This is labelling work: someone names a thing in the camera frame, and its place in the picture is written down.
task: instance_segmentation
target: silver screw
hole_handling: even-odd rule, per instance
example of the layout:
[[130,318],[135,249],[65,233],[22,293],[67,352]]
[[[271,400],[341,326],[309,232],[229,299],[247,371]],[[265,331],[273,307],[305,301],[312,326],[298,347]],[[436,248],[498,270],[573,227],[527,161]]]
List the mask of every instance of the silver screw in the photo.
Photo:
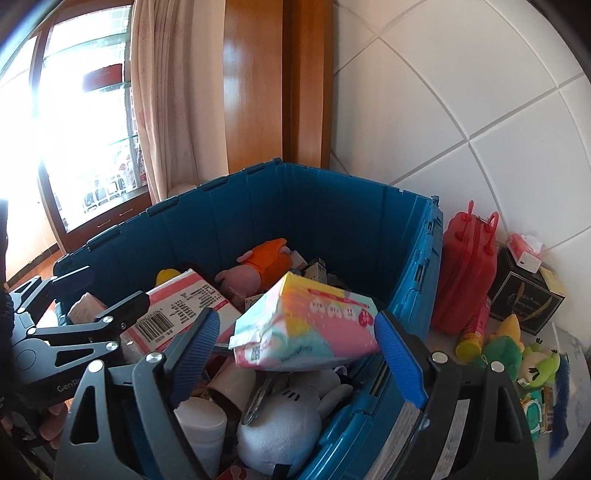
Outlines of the silver screw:
[[104,363],[102,362],[102,360],[93,360],[92,362],[90,362],[88,364],[88,371],[90,373],[97,373],[100,372],[100,370],[103,368]]
[[162,354],[160,352],[150,352],[146,355],[146,361],[150,364],[157,364],[162,360]]
[[503,365],[501,362],[498,362],[496,360],[491,363],[491,368],[492,368],[493,372],[497,372],[498,374],[505,371],[505,365]]
[[440,365],[447,363],[447,355],[443,352],[435,352],[432,354],[431,358],[435,363]]

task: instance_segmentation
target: pink pig plush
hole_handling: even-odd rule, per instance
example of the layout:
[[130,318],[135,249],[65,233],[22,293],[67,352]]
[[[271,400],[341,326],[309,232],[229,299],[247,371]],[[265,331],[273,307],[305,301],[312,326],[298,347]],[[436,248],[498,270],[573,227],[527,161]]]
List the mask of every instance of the pink pig plush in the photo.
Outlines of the pink pig plush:
[[222,282],[222,295],[243,310],[245,298],[271,288],[293,267],[286,243],[284,238],[278,238],[257,245],[236,259],[240,265],[218,273],[215,281]]

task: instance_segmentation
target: window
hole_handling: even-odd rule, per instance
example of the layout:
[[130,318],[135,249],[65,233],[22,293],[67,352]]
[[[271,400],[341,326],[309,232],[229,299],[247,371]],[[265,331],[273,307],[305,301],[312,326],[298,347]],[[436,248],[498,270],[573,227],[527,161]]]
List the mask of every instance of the window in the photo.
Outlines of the window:
[[0,77],[0,197],[8,199],[7,278],[56,243],[37,187],[38,143],[29,71],[36,38],[28,40]]
[[[147,184],[128,74],[130,16],[129,6],[91,12],[48,35],[36,108],[41,157],[66,232]],[[106,70],[119,77],[102,85]]]

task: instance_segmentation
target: white jar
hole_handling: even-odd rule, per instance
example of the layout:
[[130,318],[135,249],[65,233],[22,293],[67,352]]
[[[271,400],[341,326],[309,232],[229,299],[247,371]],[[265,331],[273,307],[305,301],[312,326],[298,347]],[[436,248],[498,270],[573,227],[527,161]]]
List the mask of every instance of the white jar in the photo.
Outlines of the white jar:
[[213,402],[191,397],[174,414],[203,469],[216,478],[226,433],[225,412]]

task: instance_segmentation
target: teal storage bin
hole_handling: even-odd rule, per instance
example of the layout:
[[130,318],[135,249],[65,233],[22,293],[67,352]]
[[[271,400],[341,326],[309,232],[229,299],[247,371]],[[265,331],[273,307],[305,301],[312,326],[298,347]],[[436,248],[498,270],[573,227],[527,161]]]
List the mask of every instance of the teal storage bin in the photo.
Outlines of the teal storage bin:
[[[95,271],[88,291],[112,305],[148,291],[163,268],[192,262],[213,278],[267,240],[284,237],[305,259],[372,296],[410,333],[427,335],[439,276],[438,198],[274,159],[167,199],[104,231],[54,266]],[[82,293],[57,299],[68,312]],[[361,480],[403,404],[381,355],[355,364],[361,385],[327,421],[301,479]]]

